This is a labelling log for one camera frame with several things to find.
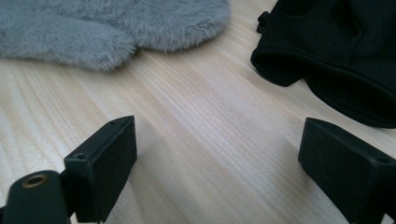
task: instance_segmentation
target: black fabric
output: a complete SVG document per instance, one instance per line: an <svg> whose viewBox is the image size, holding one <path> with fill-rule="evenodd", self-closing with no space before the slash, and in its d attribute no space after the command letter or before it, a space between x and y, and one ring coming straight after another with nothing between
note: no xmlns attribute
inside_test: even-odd
<svg viewBox="0 0 396 224"><path fill-rule="evenodd" d="M396 128L394 0L279 0L251 62L277 85L304 77L344 115Z"/></svg>

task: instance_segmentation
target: wooden table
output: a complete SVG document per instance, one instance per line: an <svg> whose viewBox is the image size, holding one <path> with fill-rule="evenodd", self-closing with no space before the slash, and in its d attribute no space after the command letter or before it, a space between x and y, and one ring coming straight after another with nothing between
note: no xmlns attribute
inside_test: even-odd
<svg viewBox="0 0 396 224"><path fill-rule="evenodd" d="M343 116L303 80L282 88L259 77L249 61L257 18L275 0L231 4L218 38L141 49L112 73L0 60L0 204L18 178L61 172L102 125L135 115L138 159L107 223L347 223L297 161L305 118L392 157L396 131Z"/></svg>

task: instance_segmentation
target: gray fluffy glove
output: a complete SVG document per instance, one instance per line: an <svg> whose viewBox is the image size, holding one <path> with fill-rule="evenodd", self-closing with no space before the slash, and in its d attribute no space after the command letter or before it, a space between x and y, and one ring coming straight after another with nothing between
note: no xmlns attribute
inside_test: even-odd
<svg viewBox="0 0 396 224"><path fill-rule="evenodd" d="M108 71L135 48L211 39L229 14L227 0L0 0L0 57Z"/></svg>

